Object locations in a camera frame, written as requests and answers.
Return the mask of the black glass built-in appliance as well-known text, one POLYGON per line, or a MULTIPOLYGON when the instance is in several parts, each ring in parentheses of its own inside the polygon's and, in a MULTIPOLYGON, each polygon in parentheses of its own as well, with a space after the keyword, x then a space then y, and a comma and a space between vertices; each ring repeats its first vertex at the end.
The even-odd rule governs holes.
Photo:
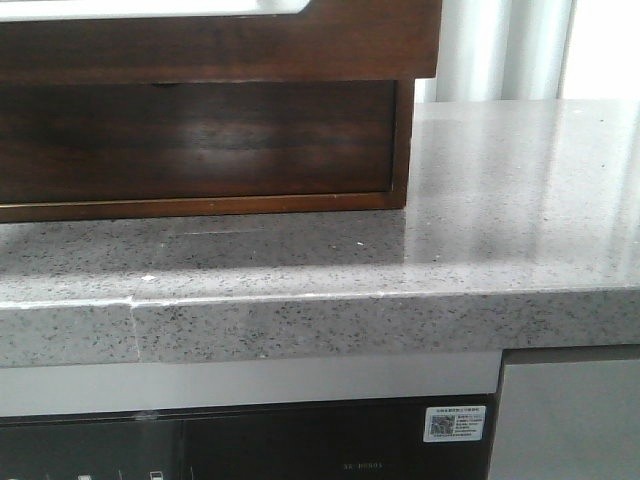
POLYGON ((491 394, 1 420, 5 479, 483 479, 491 394), (425 443, 426 409, 486 406, 483 438, 425 443))

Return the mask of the white QR code sticker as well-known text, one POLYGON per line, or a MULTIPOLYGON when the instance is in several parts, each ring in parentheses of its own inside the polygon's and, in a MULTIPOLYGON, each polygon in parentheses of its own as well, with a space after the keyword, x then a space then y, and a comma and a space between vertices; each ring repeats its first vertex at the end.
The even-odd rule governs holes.
POLYGON ((483 438, 486 406, 444 406, 426 409, 425 443, 473 442, 483 438))

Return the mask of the grey cabinet door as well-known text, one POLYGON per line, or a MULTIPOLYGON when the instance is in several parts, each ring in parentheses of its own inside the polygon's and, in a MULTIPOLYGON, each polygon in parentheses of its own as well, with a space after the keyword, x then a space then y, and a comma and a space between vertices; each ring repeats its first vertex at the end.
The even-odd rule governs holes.
POLYGON ((508 351, 492 479, 636 479, 636 345, 508 351))

